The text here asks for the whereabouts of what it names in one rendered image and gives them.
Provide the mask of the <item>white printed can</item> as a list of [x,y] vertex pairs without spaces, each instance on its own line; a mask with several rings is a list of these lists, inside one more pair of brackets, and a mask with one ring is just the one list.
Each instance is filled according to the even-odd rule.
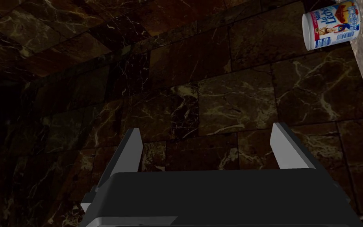
[[305,13],[302,31],[307,50],[354,40],[361,31],[359,5],[356,0],[345,0]]

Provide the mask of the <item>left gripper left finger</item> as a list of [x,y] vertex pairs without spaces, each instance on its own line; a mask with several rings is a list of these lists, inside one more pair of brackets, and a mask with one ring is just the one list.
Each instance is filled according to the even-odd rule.
[[127,130],[114,155],[107,164],[97,187],[102,185],[116,173],[137,172],[143,151],[140,129]]

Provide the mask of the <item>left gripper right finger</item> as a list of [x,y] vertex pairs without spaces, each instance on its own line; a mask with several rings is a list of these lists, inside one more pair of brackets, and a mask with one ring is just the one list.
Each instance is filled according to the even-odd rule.
[[285,123],[273,123],[270,146],[280,169],[323,169]]

